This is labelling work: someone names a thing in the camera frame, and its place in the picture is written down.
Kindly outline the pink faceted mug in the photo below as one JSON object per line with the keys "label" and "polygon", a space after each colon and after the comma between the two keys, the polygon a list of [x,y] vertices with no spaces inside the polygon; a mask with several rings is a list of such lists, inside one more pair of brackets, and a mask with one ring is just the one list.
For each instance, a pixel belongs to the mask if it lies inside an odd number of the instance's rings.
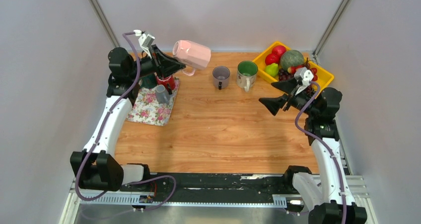
{"label": "pink faceted mug", "polygon": [[207,68],[211,60],[211,49],[207,46],[189,40],[177,41],[172,49],[173,57],[192,68],[191,72],[182,70],[187,76],[193,76],[196,71]]}

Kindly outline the cream floral mug green inside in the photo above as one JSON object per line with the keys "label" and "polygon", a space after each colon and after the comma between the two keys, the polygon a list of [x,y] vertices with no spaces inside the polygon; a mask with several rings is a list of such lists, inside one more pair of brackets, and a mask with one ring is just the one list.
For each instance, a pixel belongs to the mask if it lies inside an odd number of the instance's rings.
{"label": "cream floral mug green inside", "polygon": [[236,84],[249,92],[256,81],[258,67],[253,61],[242,61],[237,66]]}

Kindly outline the mauve mug black handle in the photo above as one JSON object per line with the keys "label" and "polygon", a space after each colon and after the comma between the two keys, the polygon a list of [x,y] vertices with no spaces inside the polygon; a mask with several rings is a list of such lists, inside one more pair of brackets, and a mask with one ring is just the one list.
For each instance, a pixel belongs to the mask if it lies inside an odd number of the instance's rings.
{"label": "mauve mug black handle", "polygon": [[218,66],[212,71],[212,81],[218,90],[225,89],[229,86],[230,70],[225,66]]}

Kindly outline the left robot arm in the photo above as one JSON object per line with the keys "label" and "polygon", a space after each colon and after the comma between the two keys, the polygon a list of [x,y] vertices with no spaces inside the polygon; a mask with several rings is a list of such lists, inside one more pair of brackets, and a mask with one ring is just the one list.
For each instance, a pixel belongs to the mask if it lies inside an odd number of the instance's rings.
{"label": "left robot arm", "polygon": [[74,151],[70,164],[81,189],[118,191],[122,185],[133,183],[139,191],[151,187],[152,178],[147,165],[120,165],[114,158],[121,128],[137,99],[139,79],[146,75],[166,78],[186,66],[151,46],[151,53],[134,59],[122,47],[108,53],[109,69],[106,103],[100,121],[82,151]]}

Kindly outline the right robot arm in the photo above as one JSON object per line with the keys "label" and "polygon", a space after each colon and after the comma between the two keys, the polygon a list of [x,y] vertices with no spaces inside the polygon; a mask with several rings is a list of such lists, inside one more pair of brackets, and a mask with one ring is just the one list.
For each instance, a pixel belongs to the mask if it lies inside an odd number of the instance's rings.
{"label": "right robot arm", "polygon": [[299,110],[295,126],[308,137],[321,180],[317,183],[307,167],[289,166],[283,180],[284,188],[290,193],[299,192],[308,209],[310,224],[366,223],[366,209],[357,205],[341,162],[335,117],[342,93],[332,87],[318,87],[313,95],[308,95],[298,92],[303,82],[294,79],[271,85],[284,94],[276,98],[260,98],[259,101],[274,116],[279,110],[286,111],[289,107]]}

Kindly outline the right arm base link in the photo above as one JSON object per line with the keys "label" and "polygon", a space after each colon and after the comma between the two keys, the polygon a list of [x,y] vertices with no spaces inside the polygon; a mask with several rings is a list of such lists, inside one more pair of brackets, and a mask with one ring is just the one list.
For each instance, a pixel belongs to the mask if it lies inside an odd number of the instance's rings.
{"label": "right arm base link", "polygon": [[302,197],[308,212],[322,204],[322,193],[308,167],[290,165],[284,173],[284,183]]}

